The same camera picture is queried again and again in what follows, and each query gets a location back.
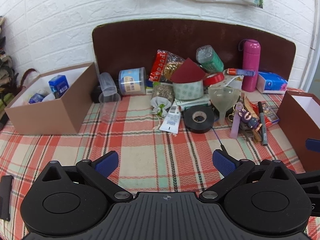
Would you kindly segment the blue floss box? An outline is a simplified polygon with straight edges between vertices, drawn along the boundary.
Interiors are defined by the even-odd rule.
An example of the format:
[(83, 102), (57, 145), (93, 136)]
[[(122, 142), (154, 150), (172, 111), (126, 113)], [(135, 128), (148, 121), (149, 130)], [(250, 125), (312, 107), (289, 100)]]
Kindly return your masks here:
[(69, 84), (65, 75), (57, 75), (49, 80), (49, 87), (56, 99), (61, 98), (66, 90), (69, 88)]

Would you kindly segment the dark red sandpaper sheet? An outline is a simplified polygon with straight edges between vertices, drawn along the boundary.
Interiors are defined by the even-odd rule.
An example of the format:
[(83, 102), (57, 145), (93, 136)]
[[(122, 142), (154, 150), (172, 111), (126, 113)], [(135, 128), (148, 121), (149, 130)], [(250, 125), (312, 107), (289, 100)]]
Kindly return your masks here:
[(201, 81), (206, 72), (190, 58), (187, 58), (171, 75), (172, 83), (192, 83)]

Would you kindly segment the white tube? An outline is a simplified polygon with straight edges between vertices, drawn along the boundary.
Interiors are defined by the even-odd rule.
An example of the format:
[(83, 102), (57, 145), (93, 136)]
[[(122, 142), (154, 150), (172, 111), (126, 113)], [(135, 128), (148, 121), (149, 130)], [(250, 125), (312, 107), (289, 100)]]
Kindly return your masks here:
[(179, 107), (177, 105), (172, 105), (159, 129), (163, 132), (177, 134), (180, 125), (180, 120), (181, 112), (179, 110)]

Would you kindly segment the clear plastic cup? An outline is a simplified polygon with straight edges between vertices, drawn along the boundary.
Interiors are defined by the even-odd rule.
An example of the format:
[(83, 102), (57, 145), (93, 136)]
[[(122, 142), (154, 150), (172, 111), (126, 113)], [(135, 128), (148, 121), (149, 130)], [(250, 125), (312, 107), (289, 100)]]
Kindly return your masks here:
[(121, 96), (118, 93), (104, 96), (103, 93), (99, 95), (100, 102), (100, 120), (103, 123), (111, 124), (116, 120), (117, 111), (121, 102)]

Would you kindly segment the red tape roll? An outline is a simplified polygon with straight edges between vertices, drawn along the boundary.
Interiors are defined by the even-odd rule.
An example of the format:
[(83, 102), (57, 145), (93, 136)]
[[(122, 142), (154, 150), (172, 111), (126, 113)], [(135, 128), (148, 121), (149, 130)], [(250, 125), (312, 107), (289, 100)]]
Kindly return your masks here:
[(208, 87), (217, 83), (220, 83), (225, 79), (223, 72), (218, 72), (215, 74), (210, 74), (203, 80), (204, 87)]

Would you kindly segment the smartphone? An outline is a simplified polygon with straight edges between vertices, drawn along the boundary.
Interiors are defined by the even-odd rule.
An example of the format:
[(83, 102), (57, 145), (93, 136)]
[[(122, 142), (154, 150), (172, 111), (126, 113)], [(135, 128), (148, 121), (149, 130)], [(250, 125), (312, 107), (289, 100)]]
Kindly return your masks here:
[(13, 176), (2, 176), (0, 183), (0, 214), (1, 220), (10, 221), (10, 196)]

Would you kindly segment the blue playing card box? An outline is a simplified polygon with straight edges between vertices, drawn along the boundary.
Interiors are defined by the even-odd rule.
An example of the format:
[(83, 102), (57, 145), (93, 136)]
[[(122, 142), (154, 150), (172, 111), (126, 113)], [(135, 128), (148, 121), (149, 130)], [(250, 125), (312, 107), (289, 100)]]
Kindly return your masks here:
[(280, 119), (278, 118), (274, 110), (271, 108), (271, 106), (267, 102), (262, 102), (261, 104), (265, 115), (266, 127), (269, 128), (273, 125), (278, 124)]

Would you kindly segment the wooden clothespin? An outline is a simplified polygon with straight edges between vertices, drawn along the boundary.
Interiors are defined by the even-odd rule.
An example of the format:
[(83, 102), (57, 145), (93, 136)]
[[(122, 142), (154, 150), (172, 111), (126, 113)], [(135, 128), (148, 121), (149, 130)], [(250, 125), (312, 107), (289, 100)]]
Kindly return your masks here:
[[(244, 98), (244, 103), (245, 103), (246, 109), (247, 109), (250, 113), (253, 114), (253, 117), (255, 117), (255, 118), (258, 119), (258, 116), (257, 116), (256, 113), (254, 112), (254, 110), (253, 110), (253, 108), (252, 108), (252, 106), (251, 106), (251, 103), (250, 103), (248, 97), (245, 97), (245, 98)], [(261, 135), (260, 135), (260, 132), (257, 131), (256, 129), (253, 129), (253, 141), (254, 141), (255, 144), (262, 142), (262, 137), (261, 137)]]

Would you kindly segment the clear plastic funnel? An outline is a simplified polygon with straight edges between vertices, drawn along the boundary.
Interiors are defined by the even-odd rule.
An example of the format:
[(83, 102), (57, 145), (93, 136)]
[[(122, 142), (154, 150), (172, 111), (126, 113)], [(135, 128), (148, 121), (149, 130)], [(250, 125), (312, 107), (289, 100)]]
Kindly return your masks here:
[(241, 91), (230, 87), (209, 87), (208, 95), (213, 106), (219, 111), (219, 124), (223, 125), (227, 111), (238, 101)]

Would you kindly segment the grey marker pen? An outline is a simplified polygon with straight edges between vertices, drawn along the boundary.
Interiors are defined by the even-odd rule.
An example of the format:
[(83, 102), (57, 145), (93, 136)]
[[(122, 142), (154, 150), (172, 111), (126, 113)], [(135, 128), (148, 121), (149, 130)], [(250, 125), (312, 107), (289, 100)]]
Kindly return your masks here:
[(265, 122), (265, 115), (264, 110), (262, 106), (262, 102), (258, 102), (258, 109), (259, 109), (259, 118), (261, 123), (261, 138), (262, 138), (262, 145), (267, 146), (268, 145), (268, 139), (267, 139), (267, 127)]

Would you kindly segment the purple doll keychain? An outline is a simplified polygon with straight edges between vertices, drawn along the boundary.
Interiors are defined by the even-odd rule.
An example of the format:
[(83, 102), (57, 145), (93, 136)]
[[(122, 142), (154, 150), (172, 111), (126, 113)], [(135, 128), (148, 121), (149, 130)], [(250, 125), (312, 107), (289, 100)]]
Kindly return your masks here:
[(253, 117), (252, 113), (250, 113), (245, 108), (242, 108), (238, 115), (243, 123), (245, 123), (250, 129), (256, 129), (257, 131), (261, 128), (261, 123), (255, 117)]

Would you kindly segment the plaid tablecloth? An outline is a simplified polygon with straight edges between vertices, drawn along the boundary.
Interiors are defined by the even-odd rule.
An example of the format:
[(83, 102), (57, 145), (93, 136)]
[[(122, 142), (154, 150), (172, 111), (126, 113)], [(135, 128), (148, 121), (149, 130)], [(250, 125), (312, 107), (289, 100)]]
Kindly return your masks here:
[[(124, 189), (138, 191), (201, 192), (219, 181), (212, 164), (212, 152), (220, 147), (213, 130), (195, 134), (180, 123), (178, 134), (157, 129), (158, 119), (150, 112), (148, 96), (127, 96), (118, 107), (116, 120), (100, 120), (99, 105), (93, 104), (80, 128), (72, 135), (20, 135), (11, 123), (1, 131), (1, 175), (13, 176), (10, 221), (1, 221), (2, 239), (21, 239), (26, 229), (20, 205), (32, 183), (51, 160), (74, 165), (82, 159), (97, 159), (109, 151), (119, 154), (119, 167), (110, 178)], [(288, 168), (304, 168), (292, 145), (278, 125), (268, 129), (268, 145), (232, 139), (231, 123), (214, 124), (228, 153), (236, 159), (256, 163), (280, 159)]]

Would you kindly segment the right brown cardboard box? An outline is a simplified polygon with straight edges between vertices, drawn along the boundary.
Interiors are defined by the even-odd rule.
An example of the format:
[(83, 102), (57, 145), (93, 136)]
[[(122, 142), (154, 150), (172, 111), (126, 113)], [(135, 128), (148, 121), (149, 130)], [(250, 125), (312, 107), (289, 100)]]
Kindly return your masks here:
[(307, 139), (319, 140), (319, 99), (310, 93), (286, 91), (277, 111), (279, 126), (299, 157), (304, 170), (319, 169), (319, 152), (306, 148)]

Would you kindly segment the left cardboard box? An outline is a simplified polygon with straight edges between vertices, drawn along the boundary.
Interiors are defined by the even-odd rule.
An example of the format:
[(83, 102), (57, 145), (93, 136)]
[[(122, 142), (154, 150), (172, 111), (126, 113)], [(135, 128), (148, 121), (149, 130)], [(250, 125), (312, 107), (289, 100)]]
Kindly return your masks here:
[[(69, 88), (59, 99), (29, 104), (39, 90), (50, 91), (49, 80), (65, 75)], [(22, 135), (78, 133), (91, 107), (91, 91), (98, 83), (94, 62), (52, 70), (38, 75), (7, 105), (5, 112)]]

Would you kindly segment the black tape roll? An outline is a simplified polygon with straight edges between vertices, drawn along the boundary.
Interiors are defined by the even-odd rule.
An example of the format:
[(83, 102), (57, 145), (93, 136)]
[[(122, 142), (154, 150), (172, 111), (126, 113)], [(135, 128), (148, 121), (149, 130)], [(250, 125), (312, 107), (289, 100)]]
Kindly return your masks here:
[(193, 106), (183, 112), (185, 127), (197, 134), (203, 134), (212, 129), (214, 112), (209, 106)]

